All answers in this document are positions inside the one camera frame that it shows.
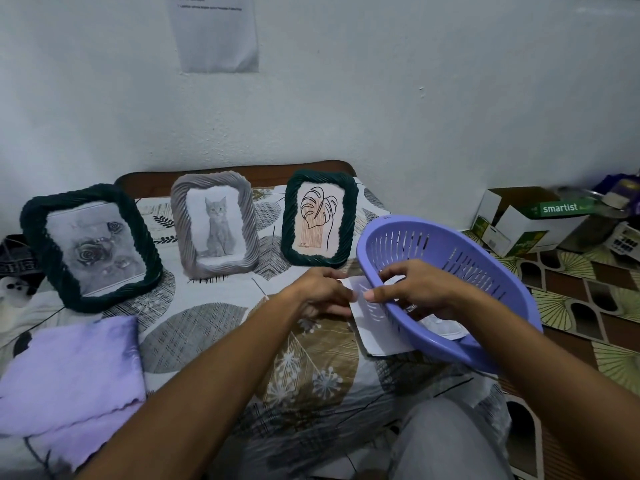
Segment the gray pants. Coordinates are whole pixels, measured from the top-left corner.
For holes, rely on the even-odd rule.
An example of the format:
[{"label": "gray pants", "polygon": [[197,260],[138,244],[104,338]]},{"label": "gray pants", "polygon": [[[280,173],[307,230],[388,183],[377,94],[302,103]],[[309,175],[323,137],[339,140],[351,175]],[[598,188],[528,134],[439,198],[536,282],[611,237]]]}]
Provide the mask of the gray pants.
[{"label": "gray pants", "polygon": [[489,426],[466,404],[414,407],[391,451],[391,480],[513,480]]}]

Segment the twisted rope frame border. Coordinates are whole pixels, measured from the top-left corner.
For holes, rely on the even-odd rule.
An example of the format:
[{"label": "twisted rope frame border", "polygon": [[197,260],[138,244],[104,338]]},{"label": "twisted rope frame border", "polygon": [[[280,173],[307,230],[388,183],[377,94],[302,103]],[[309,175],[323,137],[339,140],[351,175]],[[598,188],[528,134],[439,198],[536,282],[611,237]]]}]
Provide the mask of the twisted rope frame border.
[{"label": "twisted rope frame border", "polygon": [[[342,199],[342,222],[338,229],[338,250],[330,257],[319,254],[308,256],[293,249],[296,238],[296,214],[298,213],[298,190],[303,182],[314,184],[335,184],[344,189]],[[356,220],[356,202],[358,186],[350,175],[342,172],[315,170],[297,170],[287,182],[284,197],[284,213],[282,215],[282,243],[280,249],[285,258],[295,266],[330,266],[340,267],[349,258],[353,241],[353,227]]]},{"label": "twisted rope frame border", "polygon": [[[74,209],[85,203],[115,203],[120,216],[128,224],[134,247],[147,266],[142,281],[127,283],[102,296],[82,296],[80,282],[63,261],[63,252],[47,231],[47,217],[57,210]],[[92,185],[84,190],[34,197],[20,213],[20,227],[40,266],[58,291],[64,306],[80,313],[100,313],[128,298],[139,296],[156,287],[162,277],[162,261],[136,203],[121,188],[111,184]]]},{"label": "twisted rope frame border", "polygon": [[[198,263],[196,248],[191,240],[191,217],[187,211],[187,193],[191,189],[208,189],[220,185],[228,185],[238,190],[238,206],[243,220],[242,234],[246,243],[246,253],[242,260],[206,266]],[[180,261],[191,279],[204,280],[221,274],[248,273],[258,263],[258,232],[255,227],[251,184],[239,173],[221,171],[181,176],[171,187],[171,209],[178,238],[178,249],[180,249]]]}]

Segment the hand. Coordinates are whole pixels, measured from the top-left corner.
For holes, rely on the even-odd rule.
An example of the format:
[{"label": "hand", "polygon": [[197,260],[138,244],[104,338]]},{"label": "hand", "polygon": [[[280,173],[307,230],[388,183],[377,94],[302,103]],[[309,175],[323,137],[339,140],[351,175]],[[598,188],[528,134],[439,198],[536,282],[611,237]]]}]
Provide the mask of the hand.
[{"label": "hand", "polygon": [[357,297],[338,281],[346,277],[346,273],[330,267],[313,267],[280,293],[299,303],[300,316],[304,318],[321,313],[350,317],[349,302]]},{"label": "hand", "polygon": [[364,298],[372,303],[398,298],[432,313],[438,311],[447,315],[447,311],[455,309],[460,301],[475,296],[478,291],[475,286],[420,259],[391,264],[380,272],[380,279],[385,282],[402,274],[406,276],[404,280],[368,290]]}]

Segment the picture frame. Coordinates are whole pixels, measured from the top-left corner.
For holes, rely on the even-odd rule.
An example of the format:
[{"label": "picture frame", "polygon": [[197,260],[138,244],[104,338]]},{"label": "picture frame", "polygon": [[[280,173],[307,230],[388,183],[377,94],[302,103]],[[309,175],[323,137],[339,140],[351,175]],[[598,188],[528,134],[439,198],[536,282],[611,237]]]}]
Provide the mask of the picture frame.
[{"label": "picture frame", "polygon": [[342,266],[351,252],[357,200],[356,182],[346,173],[295,172],[285,191],[284,257],[296,266]]},{"label": "picture frame", "polygon": [[172,186],[171,207],[180,261],[189,278],[247,273],[257,264],[253,193],[239,173],[183,175]]},{"label": "picture frame", "polygon": [[64,306],[100,313],[158,284],[163,266],[135,202],[97,184],[25,204],[20,225]]}]

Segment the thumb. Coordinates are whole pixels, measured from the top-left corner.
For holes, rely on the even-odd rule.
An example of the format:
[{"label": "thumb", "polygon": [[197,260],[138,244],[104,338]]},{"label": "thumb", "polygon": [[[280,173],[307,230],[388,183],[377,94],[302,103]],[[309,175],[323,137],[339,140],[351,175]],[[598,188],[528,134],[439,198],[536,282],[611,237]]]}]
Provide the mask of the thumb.
[{"label": "thumb", "polygon": [[364,299],[372,303],[380,303],[395,298],[406,298],[406,295],[405,281],[396,283],[395,285],[379,286],[363,293]]}]

